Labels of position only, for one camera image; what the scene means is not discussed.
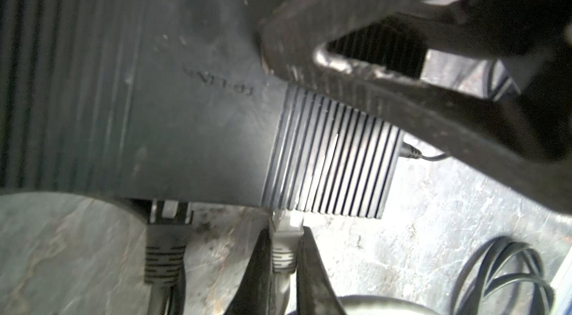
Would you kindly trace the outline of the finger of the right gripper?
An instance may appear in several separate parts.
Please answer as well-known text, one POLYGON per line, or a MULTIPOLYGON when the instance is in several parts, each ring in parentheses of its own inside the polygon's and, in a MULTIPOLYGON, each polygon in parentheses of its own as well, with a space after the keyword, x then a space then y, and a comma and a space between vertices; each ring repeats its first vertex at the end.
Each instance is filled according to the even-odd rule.
POLYGON ((571 213, 571 0, 287 0, 261 26, 270 73, 383 118, 571 213), (501 60, 519 94, 479 99, 327 45, 387 19, 429 48, 501 60))

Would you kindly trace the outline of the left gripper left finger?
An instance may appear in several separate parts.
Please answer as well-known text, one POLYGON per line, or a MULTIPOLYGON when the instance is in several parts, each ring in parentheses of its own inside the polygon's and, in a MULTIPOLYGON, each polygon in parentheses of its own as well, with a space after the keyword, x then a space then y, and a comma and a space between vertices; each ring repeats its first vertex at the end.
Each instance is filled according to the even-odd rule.
POLYGON ((240 285, 225 314, 273 313, 273 264, 269 229, 259 233, 240 285))

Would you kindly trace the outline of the black ribbed network switch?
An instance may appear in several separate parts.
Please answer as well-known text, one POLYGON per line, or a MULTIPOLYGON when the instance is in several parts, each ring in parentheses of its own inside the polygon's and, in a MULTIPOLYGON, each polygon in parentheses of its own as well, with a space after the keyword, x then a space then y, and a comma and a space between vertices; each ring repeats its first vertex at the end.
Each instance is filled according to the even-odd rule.
POLYGON ((284 0, 1 0, 1 192, 380 218, 401 131, 268 75, 284 0))

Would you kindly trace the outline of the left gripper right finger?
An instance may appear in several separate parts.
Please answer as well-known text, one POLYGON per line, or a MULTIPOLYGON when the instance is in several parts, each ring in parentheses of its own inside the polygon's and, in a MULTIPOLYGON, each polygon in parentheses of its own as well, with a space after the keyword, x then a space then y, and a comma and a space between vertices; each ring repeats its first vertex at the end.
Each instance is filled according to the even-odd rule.
POLYGON ((296 313, 346 314, 326 273, 320 251, 309 227, 296 253, 296 313))

